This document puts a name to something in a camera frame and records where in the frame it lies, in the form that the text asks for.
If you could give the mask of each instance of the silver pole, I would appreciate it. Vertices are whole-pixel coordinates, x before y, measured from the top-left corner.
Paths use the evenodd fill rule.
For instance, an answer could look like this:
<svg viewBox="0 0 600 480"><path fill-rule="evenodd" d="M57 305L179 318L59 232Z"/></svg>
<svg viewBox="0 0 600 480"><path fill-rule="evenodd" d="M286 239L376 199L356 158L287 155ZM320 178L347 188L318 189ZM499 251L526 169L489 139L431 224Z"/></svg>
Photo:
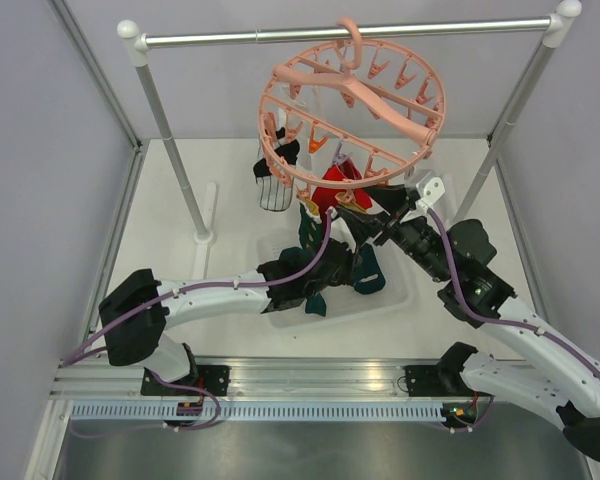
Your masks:
<svg viewBox="0 0 600 480"><path fill-rule="evenodd" d="M162 107L158 90L153 82L153 76L151 75L151 70L149 70L149 65L147 64L136 67L136 73L138 74L138 78L140 79L140 83L144 89L144 93L147 96L149 105L151 106L153 118L155 118L156 123L158 124L158 130L162 136L164 148L167 150L167 155L169 155L171 166L173 167L173 171L176 174L178 183L180 184L182 195L184 195L184 201L187 203L189 213L193 219L193 224L196 227L197 238L200 240L206 240L211 234L209 230L207 230L207 227L202 220L200 208L198 208L198 202L193 194L191 183L187 177L187 172L182 164L180 151L178 150L176 141L173 139L173 133L171 133L171 127L169 127L167 115L164 113L164 108Z"/></svg>
<svg viewBox="0 0 600 480"><path fill-rule="evenodd" d="M533 89L538 83L542 72L547 66L547 63L549 62L549 59L555 50L555 48L547 47L541 41L540 45L534 52L531 60L527 64L526 70L523 72L513 90L513 93L509 97L509 102L507 102L502 110L502 113L500 114L499 121L493 129L493 133L491 134L489 151L482 161L482 165L480 165L478 173L474 177L473 182L471 182L471 186L469 187L467 194L463 198L462 203L458 208L458 212L453 219L453 223L463 220L469 212L469 209L473 205L478 193L480 193L480 189L489 176L489 173L491 172L491 169L493 168L493 165L495 164L498 155L502 150L502 146L518 121L522 109L533 93Z"/></svg>
<svg viewBox="0 0 600 480"><path fill-rule="evenodd" d="M551 17L547 15L544 17L511 20L420 23L413 25L369 25L361 26L359 30L363 37L391 38L462 33L544 32L550 25ZM341 27L321 27L203 33L198 35L146 35L142 43L147 49L153 49L203 45L316 42L350 38L350 36L349 32Z"/></svg>

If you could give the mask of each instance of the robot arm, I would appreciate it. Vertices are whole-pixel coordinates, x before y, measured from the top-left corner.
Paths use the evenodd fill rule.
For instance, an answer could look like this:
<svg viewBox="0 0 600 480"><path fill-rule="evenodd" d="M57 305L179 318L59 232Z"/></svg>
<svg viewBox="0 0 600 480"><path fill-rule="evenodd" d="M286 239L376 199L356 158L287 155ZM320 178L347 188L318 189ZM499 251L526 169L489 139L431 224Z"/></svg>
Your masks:
<svg viewBox="0 0 600 480"><path fill-rule="evenodd" d="M148 300L165 299L105 335L110 364L140 364L169 382L195 380L193 355L186 345L164 335L165 329L225 313L298 307L327 286L350 284L362 244L372 241L382 246L391 240L434 282L448 282L438 297L451 315L508 345L541 374L500 365L471 346L455 344L438 363L441 383L462 384L532 411L563 430L581 452L600 461L600 362L539 318L487 267L496 249L478 220L459 222L444 232L434 215L443 236L428 224L422 213L444 193L438 177L424 172L410 184L366 188L385 210L378 214L336 207L324 255L290 282L279 281L306 269L312 252L298 249L291 257L186 294L180 293L185 282L157 281L151 270L135 272L102 302L104 326Z"/></svg>

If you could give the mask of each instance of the gray wall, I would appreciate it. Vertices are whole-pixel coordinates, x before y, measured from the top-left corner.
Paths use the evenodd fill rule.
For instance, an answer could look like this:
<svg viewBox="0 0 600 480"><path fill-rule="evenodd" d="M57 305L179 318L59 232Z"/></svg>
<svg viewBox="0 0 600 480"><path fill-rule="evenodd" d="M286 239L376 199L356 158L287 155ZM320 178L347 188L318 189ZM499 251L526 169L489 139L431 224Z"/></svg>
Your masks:
<svg viewBox="0 0 600 480"><path fill-rule="evenodd" d="M24 474L129 158L44 0L1 0L0 480Z"/></svg>
<svg viewBox="0 0 600 480"><path fill-rule="evenodd" d="M553 323L600 356L600 0L583 4L504 170Z"/></svg>
<svg viewBox="0 0 600 480"><path fill-rule="evenodd" d="M135 20L141 31L150 34L176 34L332 25L343 15L360 24L516 18L547 15L557 0L214 0L204 4L191 0L68 0L68 3L138 135L147 138L159 135L116 36L120 20ZM538 33L508 33L410 38L400 43L422 54L444 81L448 116L443 133L486 135L538 38ZM258 101L271 68L305 48L308 44L152 52L155 81L175 136L254 137ZM397 73L399 66L395 62L393 66ZM390 75L389 70L378 76L378 80L382 75ZM341 113L329 110L328 119L358 134L387 135L389 129L379 130L381 122L374 122L364 109L361 111L361 115L352 118L346 108Z"/></svg>

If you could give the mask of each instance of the white table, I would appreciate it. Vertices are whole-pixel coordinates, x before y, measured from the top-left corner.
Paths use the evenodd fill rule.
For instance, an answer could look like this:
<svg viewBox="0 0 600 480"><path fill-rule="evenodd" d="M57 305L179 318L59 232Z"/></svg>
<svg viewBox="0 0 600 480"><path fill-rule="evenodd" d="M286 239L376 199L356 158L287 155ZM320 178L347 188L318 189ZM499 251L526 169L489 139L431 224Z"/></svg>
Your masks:
<svg viewBox="0 0 600 480"><path fill-rule="evenodd" d="M403 140L374 140L385 148L400 148ZM256 140L179 140L183 162L199 201L208 181L219 184L207 278L231 276L255 268L259 262L254 238L271 229L297 230L297 205L289 213L261 210L255 201L252 166ZM458 200L487 151L484 140L441 139L427 160L438 173L451 174ZM531 301L500 187L492 173L470 217L479 218L498 255L490 267ZM136 269L150 267L156 278L191 278L194 227L159 140L150 143L133 200L110 290ZM415 280L415 298L404 310L344 321L302 331L271 326L259 315L225 315L190 322L169 330L178 342L188 343L195 355L249 357L437 358L456 341L472 344L501 359L518 358L444 309L434 284L419 267L404 260Z"/></svg>

